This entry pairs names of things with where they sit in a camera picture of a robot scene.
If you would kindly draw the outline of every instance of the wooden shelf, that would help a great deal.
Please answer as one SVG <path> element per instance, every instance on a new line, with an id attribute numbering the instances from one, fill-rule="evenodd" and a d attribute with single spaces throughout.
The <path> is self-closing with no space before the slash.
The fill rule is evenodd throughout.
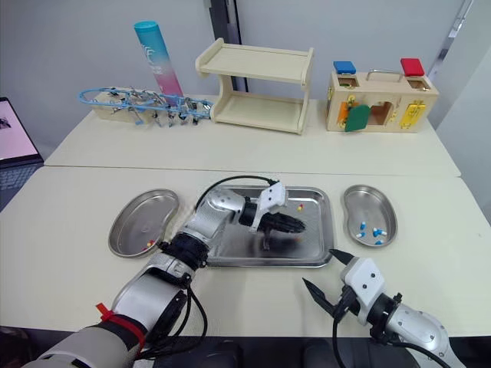
<path id="1" fill-rule="evenodd" d="M 212 107 L 212 121 L 302 134 L 313 56 L 313 48 L 308 52 L 256 48 L 225 44 L 219 38 L 196 59 L 200 76 L 218 74 L 220 95 Z M 234 91 L 231 76 L 300 84 L 304 99 Z"/>
<path id="2" fill-rule="evenodd" d="M 223 44 L 200 70 L 213 74 L 300 84 L 308 53 L 271 50 L 250 46 L 238 48 L 235 44 Z"/>
<path id="3" fill-rule="evenodd" d="M 302 104 L 300 99 L 232 92 L 216 121 L 297 133 Z"/>

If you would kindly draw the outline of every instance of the stainless steel kidney dish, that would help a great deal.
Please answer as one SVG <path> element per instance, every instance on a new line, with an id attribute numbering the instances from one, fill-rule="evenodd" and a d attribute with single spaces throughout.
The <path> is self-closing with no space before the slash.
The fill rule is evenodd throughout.
<path id="1" fill-rule="evenodd" d="M 163 240 L 167 224 L 179 207 L 177 194 L 167 189 L 145 192 L 121 210 L 109 234 L 109 249 L 125 258 L 152 251 Z"/>
<path id="2" fill-rule="evenodd" d="M 369 247 L 389 245 L 397 233 L 397 219 L 389 200 L 371 186 L 351 186 L 344 192 L 348 234 Z"/>

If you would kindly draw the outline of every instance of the stainless steel tray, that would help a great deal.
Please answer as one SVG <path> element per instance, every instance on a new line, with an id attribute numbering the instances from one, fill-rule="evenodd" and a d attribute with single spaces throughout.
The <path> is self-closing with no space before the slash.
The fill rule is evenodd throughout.
<path id="1" fill-rule="evenodd" d="M 109 249 L 120 257 L 145 255 L 163 240 L 167 224 L 179 207 L 177 194 L 154 189 L 128 203 L 114 220 Z"/>
<path id="2" fill-rule="evenodd" d="M 264 186 L 222 186 L 255 202 Z M 242 225 L 227 225 L 213 245 L 209 266 L 293 266 L 320 267 L 328 263 L 329 249 L 334 246 L 331 205 L 320 189 L 301 186 L 286 187 L 287 206 L 281 213 L 301 219 L 306 229 L 301 234 L 271 231 L 253 234 Z"/>
<path id="3" fill-rule="evenodd" d="M 344 192 L 344 205 L 348 220 L 346 227 L 349 235 L 358 243 L 369 247 L 389 245 L 397 233 L 397 219 L 389 200 L 380 190 L 371 186 L 351 186 Z M 373 229 L 380 228 L 387 235 L 374 236 Z M 357 238 L 362 232 L 365 236 Z"/>

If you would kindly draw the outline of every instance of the white table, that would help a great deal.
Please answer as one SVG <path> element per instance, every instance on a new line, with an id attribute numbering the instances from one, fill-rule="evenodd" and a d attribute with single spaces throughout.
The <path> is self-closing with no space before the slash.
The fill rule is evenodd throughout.
<path id="1" fill-rule="evenodd" d="M 0 214 L 0 325 L 77 330 L 94 324 L 94 305 L 109 306 L 144 259 L 123 259 L 107 237 L 119 211 L 136 195 L 172 189 L 181 207 L 169 231 L 191 213 L 198 195 L 232 173 L 186 170 L 57 168 L 38 170 Z M 459 178 L 266 174 L 287 186 L 314 186 L 331 200 L 337 248 L 372 257 L 406 304 L 432 313 L 451 336 L 491 334 L 491 229 Z M 364 183 L 383 191 L 397 214 L 397 237 L 365 248 L 343 230 L 341 195 Z M 330 336 L 332 320 L 314 303 L 305 277 L 335 301 L 336 260 L 323 268 L 207 268 L 194 289 L 216 336 Z M 199 334 L 196 311 L 185 334 Z M 367 337 L 353 316 L 340 335 Z"/>
<path id="2" fill-rule="evenodd" d="M 339 133 L 328 132 L 325 119 L 323 100 L 311 100 L 302 136 L 209 120 L 198 126 L 136 126 L 90 112 L 46 165 L 460 176 L 427 120 L 419 133 Z"/>

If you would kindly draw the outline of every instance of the pink and blue tube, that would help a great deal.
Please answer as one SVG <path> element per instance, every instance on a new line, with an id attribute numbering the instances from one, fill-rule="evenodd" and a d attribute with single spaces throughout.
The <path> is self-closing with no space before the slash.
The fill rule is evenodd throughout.
<path id="1" fill-rule="evenodd" d="M 134 25 L 141 47 L 153 76 L 163 94 L 183 96 L 183 91 L 177 80 L 176 73 L 170 63 L 166 44 L 156 21 L 139 21 Z M 175 106 L 177 99 L 167 98 L 166 102 Z"/>

